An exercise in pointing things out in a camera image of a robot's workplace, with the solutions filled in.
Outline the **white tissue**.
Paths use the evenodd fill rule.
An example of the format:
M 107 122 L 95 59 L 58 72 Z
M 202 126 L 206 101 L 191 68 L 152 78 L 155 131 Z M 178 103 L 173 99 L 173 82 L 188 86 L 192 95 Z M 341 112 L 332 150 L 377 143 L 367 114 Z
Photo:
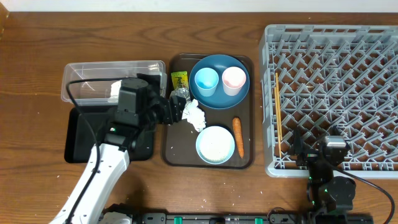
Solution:
M 186 119 L 199 133 L 206 128 L 205 112 L 198 107 L 198 101 L 196 99 L 185 105 L 182 119 Z
M 116 81 L 111 85 L 111 93 L 110 97 L 108 98 L 108 102 L 110 103 L 118 102 L 120 87 L 121 87 L 121 80 Z

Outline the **yellow green snack wrapper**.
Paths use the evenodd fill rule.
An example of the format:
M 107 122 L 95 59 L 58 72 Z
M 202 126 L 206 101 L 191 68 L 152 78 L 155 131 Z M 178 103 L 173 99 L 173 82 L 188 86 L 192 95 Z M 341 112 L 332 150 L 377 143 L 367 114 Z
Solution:
M 170 95 L 185 98 L 187 103 L 191 102 L 187 71 L 172 72 L 171 78 L 174 89 L 171 91 Z

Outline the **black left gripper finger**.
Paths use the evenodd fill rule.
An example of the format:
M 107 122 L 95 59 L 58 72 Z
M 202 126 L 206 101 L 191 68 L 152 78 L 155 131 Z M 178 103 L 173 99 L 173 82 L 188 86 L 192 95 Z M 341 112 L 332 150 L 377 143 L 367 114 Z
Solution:
M 138 73 L 137 78 L 145 80 L 149 84 L 149 88 L 152 91 L 156 93 L 161 93 L 160 75 L 148 75 L 148 74 Z
M 179 122 L 182 119 L 183 110 L 185 108 L 186 99 L 181 96 L 170 97 L 170 111 L 172 121 Z

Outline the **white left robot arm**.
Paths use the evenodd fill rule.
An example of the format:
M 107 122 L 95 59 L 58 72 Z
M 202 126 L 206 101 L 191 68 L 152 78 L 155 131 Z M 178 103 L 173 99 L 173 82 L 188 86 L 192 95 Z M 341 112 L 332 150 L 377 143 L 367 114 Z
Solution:
M 157 124 L 173 124 L 182 118 L 186 99 L 160 95 L 140 78 L 119 77 L 118 105 L 95 131 L 83 115 L 93 147 L 87 165 L 67 202 L 53 223 L 99 223 L 102 210 L 120 176 L 130 164 L 130 155 L 141 146 L 147 132 Z

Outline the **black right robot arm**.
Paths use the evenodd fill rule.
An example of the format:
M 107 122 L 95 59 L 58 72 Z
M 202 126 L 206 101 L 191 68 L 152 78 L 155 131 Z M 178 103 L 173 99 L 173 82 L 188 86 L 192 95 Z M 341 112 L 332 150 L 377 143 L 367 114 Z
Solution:
M 305 166 L 309 171 L 307 198 L 313 204 L 302 223 L 348 223 L 346 212 L 353 209 L 356 184 L 348 177 L 335 176 L 333 171 L 349 150 L 336 128 L 331 135 L 322 137 L 316 149 L 307 147 L 300 130 L 294 130 L 289 154 L 297 157 L 297 166 Z

